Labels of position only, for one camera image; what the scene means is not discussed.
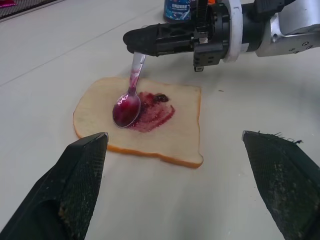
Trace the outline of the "purple jam smear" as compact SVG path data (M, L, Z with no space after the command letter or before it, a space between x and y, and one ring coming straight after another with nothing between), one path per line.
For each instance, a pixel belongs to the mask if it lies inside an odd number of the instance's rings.
M163 93L150 93L147 91L138 94L141 100L140 113L129 128L147 133L163 125L175 114L175 108L170 104L169 98Z

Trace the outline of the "slice of toast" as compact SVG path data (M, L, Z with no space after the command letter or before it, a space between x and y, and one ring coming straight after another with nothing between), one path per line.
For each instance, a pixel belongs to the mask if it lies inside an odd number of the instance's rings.
M188 168L201 166L201 88L141 79L137 85L137 93L165 94L175 108L170 120L149 132L140 132L129 127L119 128L114 124L114 104L127 89L126 78L105 77L94 82L81 97L73 112L76 135L84 138L95 133L107 132L108 151L155 157Z

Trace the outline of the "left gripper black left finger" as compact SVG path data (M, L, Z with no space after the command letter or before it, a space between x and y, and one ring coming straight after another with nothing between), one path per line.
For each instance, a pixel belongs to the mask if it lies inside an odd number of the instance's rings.
M108 141L108 134L99 132L68 145L31 188L0 232L0 240L85 240Z

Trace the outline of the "metal spoon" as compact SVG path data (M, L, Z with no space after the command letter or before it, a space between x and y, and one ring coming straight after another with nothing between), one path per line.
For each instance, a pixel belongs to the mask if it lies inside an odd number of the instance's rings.
M145 59L145 54L134 52L128 90L118 98L112 110L113 122L118 128L130 126L140 114L141 99L137 94L136 87Z

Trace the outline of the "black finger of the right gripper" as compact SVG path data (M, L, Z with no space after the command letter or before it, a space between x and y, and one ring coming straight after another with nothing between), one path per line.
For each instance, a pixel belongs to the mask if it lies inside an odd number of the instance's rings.
M193 51L193 23L158 23L124 34L126 46L155 46L160 56Z
M126 48L132 54L137 52L152 57L158 57L160 55L157 51L157 48L154 45L141 47L127 45Z

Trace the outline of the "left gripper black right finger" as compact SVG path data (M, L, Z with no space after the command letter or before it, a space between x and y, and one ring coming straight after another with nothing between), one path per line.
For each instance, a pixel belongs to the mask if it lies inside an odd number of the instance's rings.
M320 240L320 167L302 140L245 130L244 142L259 194L285 240Z

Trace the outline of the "open jam jar blue label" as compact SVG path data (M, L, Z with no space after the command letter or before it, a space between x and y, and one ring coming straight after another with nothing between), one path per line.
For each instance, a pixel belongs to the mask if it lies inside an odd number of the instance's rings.
M187 22L197 0L164 0L163 19L166 23Z

